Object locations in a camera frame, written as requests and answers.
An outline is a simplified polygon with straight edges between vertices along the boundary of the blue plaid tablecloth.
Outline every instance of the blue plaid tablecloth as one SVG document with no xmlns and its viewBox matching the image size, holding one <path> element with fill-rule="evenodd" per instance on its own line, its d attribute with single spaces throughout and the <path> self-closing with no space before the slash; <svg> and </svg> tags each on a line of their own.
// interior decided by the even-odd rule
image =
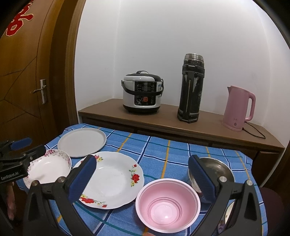
<svg viewBox="0 0 290 236">
<path fill-rule="evenodd" d="M 64 134 L 85 127 L 98 128 L 106 134 L 107 143 L 100 151 L 118 151 L 136 160 L 143 169 L 145 184 L 159 178 L 175 178 L 187 182 L 188 157 L 193 154 L 199 157 L 212 157 L 222 161 L 233 171 L 236 182 L 244 183 L 247 179 L 251 179 L 254 182 L 262 216 L 262 235 L 267 235 L 266 210 L 259 187 L 251 173 L 252 160 L 243 153 L 234 150 L 205 147 L 146 135 L 132 134 L 87 124 L 77 124 L 66 128 L 60 136 L 46 144 L 46 148 L 57 149 L 57 143 Z M 72 158 L 72 166 L 80 159 Z M 21 189 L 28 192 L 22 179 L 18 180 L 17 184 Z M 50 205 L 59 225 L 69 234 L 69 230 L 60 215 L 55 201 L 50 200 Z M 113 210 L 90 208 L 83 205 L 80 201 L 75 202 L 73 205 L 95 235 L 141 236 L 148 230 L 136 214 L 134 201 Z M 189 236 L 201 222 L 205 214 L 206 211 L 201 210 L 194 224 L 178 233 L 163 234 L 150 229 L 149 232 L 156 236 Z"/>
</svg>

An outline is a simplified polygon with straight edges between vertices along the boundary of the floral plate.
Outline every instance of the floral plate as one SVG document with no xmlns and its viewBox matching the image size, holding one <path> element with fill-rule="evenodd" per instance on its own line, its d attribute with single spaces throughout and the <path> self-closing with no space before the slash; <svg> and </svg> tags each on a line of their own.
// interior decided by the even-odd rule
<svg viewBox="0 0 290 236">
<path fill-rule="evenodd" d="M 58 149 L 46 150 L 44 156 L 30 162 L 28 176 L 23 178 L 27 188 L 34 180 L 41 184 L 55 182 L 60 176 L 68 176 L 72 161 L 67 153 Z"/>
<path fill-rule="evenodd" d="M 143 171 L 137 162 L 118 152 L 93 155 L 97 159 L 97 168 L 79 200 L 99 209 L 115 209 L 133 201 L 144 185 Z"/>
</svg>

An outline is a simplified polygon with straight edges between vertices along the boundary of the pink plastic bowl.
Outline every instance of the pink plastic bowl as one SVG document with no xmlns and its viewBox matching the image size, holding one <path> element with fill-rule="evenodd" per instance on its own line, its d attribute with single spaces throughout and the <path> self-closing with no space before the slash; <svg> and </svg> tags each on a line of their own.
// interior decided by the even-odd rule
<svg viewBox="0 0 290 236">
<path fill-rule="evenodd" d="M 145 185 L 136 198 L 140 220 L 161 233 L 188 228 L 200 212 L 200 199 L 191 186 L 176 179 L 158 179 Z"/>
</svg>

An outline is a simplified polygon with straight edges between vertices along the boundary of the door handle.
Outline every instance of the door handle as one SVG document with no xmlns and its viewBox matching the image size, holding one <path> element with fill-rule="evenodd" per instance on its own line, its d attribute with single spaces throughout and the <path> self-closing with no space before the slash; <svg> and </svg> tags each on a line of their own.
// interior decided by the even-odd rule
<svg viewBox="0 0 290 236">
<path fill-rule="evenodd" d="M 40 80 L 40 89 L 36 89 L 34 90 L 32 93 L 36 93 L 41 91 L 41 100 L 42 100 L 42 104 L 47 103 L 48 99 L 47 99 L 47 90 L 46 88 L 46 79 L 41 79 Z"/>
</svg>

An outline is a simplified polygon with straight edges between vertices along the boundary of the pink kettle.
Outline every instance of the pink kettle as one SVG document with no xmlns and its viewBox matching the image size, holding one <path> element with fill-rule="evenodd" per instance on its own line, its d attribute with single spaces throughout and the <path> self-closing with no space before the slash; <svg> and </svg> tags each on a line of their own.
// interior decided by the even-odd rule
<svg viewBox="0 0 290 236">
<path fill-rule="evenodd" d="M 242 131 L 245 121 L 254 116 L 256 97 L 253 93 L 236 86 L 228 87 L 229 98 L 224 112 L 222 125 L 234 131 Z M 249 98 L 252 100 L 250 116 L 246 118 Z"/>
</svg>

